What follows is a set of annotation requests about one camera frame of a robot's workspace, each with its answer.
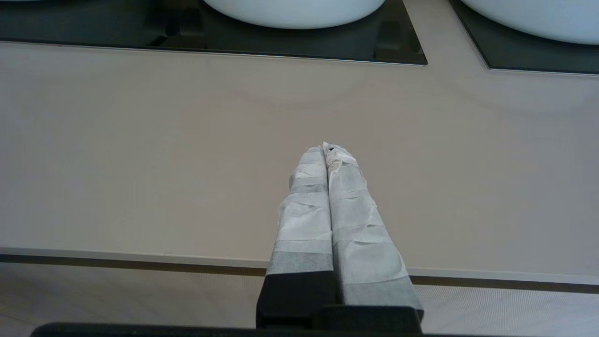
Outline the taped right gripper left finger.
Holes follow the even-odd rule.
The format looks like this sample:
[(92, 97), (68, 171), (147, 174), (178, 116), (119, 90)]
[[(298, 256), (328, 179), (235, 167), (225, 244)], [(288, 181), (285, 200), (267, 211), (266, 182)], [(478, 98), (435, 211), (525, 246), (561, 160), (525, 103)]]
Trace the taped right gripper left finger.
[(336, 304), (327, 165), (309, 148), (293, 171), (279, 209), (278, 234), (256, 305), (257, 328), (310, 328)]

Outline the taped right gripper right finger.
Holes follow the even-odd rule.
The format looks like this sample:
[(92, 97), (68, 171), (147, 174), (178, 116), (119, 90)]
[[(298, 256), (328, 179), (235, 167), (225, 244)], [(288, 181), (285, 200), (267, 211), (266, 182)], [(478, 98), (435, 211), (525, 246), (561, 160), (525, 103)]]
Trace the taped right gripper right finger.
[(323, 143), (328, 173), (334, 267), (347, 306), (424, 308), (402, 255), (381, 218), (356, 158)]

